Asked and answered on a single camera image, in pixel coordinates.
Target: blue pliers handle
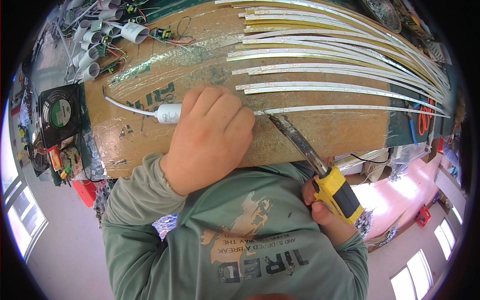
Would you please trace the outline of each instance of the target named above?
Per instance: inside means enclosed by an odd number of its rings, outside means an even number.
[[[419,144],[417,143],[417,138],[415,137],[415,130],[413,129],[413,120],[409,119],[408,123],[410,124],[410,133],[412,134],[413,143],[415,146],[418,146]]]

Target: hand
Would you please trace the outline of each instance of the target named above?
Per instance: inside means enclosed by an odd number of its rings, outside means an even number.
[[[307,180],[301,188],[303,201],[312,206],[312,218],[321,226],[322,232],[328,237],[334,247],[343,244],[356,232],[355,226],[347,224],[336,217],[322,201],[315,201],[313,178]]]
[[[312,185],[313,178],[305,182],[301,188],[303,201],[312,206],[312,218],[319,225],[328,225],[335,220],[336,216],[326,207],[322,201],[315,201],[315,189]]]
[[[179,123],[160,168],[172,189],[187,195],[236,168],[250,143],[255,116],[223,86],[198,85],[183,98]]]

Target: yellow soldering iron handle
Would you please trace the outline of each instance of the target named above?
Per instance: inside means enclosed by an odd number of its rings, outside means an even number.
[[[330,211],[345,223],[355,223],[363,208],[338,168],[328,168],[323,178],[320,176],[314,179],[312,184],[317,201],[323,201]]]

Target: red stool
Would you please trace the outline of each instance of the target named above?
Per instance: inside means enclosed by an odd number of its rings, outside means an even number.
[[[417,221],[422,227],[425,227],[425,224],[428,222],[428,220],[430,220],[431,217],[432,215],[430,215],[428,208],[424,205],[415,217],[415,221]]]

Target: cooling fan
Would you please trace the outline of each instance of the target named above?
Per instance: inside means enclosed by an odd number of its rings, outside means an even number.
[[[46,149],[80,132],[82,120],[78,90],[78,84],[71,84],[40,94],[40,132]]]

